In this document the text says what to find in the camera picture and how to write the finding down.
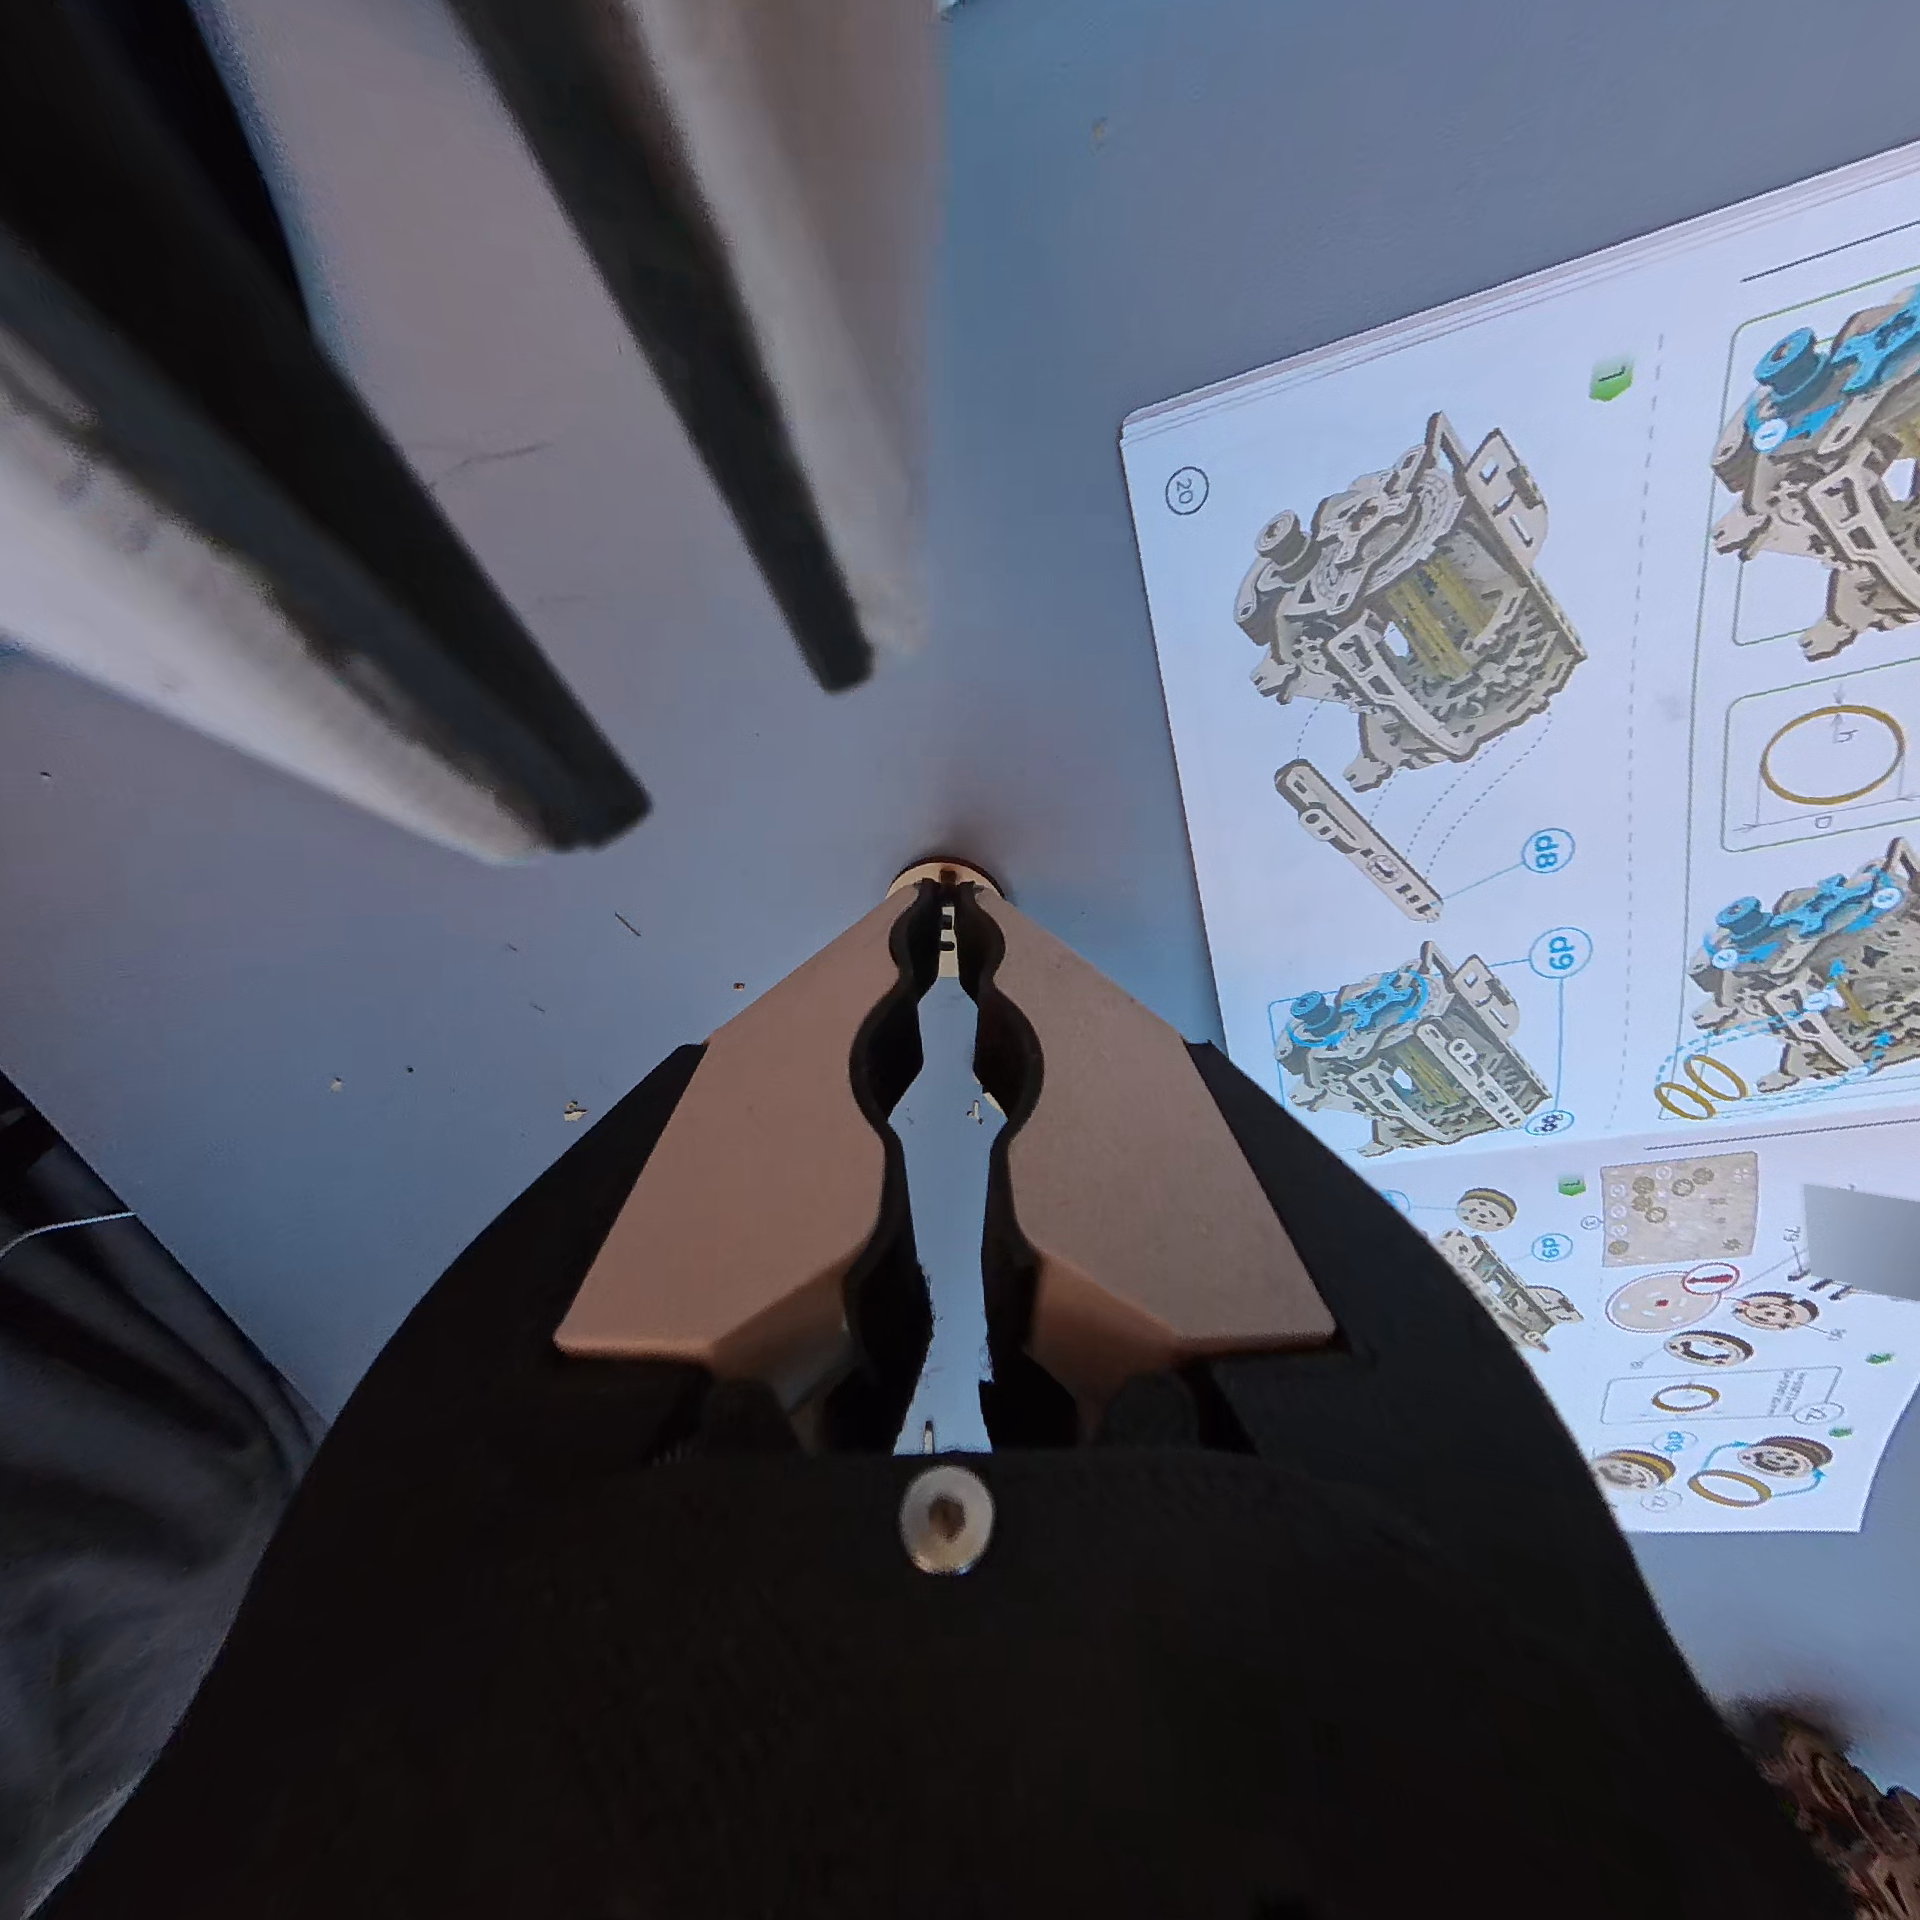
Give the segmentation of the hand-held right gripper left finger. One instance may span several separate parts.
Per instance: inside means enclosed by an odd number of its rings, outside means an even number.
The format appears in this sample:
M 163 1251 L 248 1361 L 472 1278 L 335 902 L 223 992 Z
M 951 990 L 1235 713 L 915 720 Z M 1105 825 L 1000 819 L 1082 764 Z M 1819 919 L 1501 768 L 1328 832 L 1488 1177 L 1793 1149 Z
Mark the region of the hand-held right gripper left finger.
M 890 1452 L 930 1338 L 900 1139 L 945 891 L 921 880 L 720 1028 L 557 1329 L 695 1363 Z

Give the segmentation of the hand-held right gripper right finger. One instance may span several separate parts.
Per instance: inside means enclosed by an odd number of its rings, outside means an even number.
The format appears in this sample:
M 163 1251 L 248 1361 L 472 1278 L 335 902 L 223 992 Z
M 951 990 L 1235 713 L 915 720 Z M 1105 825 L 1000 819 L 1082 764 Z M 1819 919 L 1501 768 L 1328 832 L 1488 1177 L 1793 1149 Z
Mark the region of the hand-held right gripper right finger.
M 983 1300 L 995 1448 L 1067 1446 L 1129 1380 L 1336 1323 L 1182 1037 L 983 885 L 955 891 L 972 1069 L 1004 1113 Z

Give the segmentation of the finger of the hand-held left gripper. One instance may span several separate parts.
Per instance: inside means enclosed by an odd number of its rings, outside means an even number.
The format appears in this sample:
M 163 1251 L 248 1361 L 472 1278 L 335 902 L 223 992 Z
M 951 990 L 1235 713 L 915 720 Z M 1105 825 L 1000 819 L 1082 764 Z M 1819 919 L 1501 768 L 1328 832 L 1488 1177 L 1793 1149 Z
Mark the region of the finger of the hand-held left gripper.
M 195 4 L 2 10 L 3 637 L 485 859 L 625 770 L 322 347 Z
M 934 6 L 451 10 L 817 683 L 909 654 L 926 630 Z

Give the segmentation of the round wooden disc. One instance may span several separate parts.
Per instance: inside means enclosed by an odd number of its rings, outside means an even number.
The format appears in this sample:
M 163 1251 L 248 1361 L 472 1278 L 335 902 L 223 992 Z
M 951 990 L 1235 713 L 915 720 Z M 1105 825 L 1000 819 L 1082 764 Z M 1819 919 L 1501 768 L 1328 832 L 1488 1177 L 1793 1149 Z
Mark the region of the round wooden disc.
M 900 872 L 889 885 L 887 899 L 911 895 L 921 883 L 934 883 L 947 889 L 940 902 L 936 976 L 940 980 L 959 980 L 953 889 L 964 891 L 972 885 L 980 895 L 993 901 L 1002 901 L 1004 893 L 985 870 L 974 868 L 959 859 L 936 857 Z

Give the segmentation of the printed instruction booklet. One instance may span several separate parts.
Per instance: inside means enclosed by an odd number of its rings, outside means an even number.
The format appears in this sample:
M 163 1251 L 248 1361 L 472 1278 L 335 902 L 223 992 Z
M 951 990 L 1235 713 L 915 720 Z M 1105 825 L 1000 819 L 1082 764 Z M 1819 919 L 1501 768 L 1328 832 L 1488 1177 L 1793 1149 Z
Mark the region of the printed instruction booklet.
M 1859 1530 L 1916 1304 L 1916 146 L 1143 410 L 1228 1054 L 1620 1522 Z

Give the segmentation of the wooden mechanical model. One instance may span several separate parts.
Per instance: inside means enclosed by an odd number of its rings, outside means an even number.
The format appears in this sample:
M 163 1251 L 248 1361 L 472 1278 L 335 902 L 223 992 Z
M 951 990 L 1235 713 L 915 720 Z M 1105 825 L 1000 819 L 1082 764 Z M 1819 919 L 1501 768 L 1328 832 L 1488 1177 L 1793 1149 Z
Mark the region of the wooden mechanical model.
M 1857 1918 L 1918 1916 L 1918 1797 L 1882 1788 L 1829 1716 L 1738 1700 L 1730 1727 L 1757 1772 L 1844 1886 Z

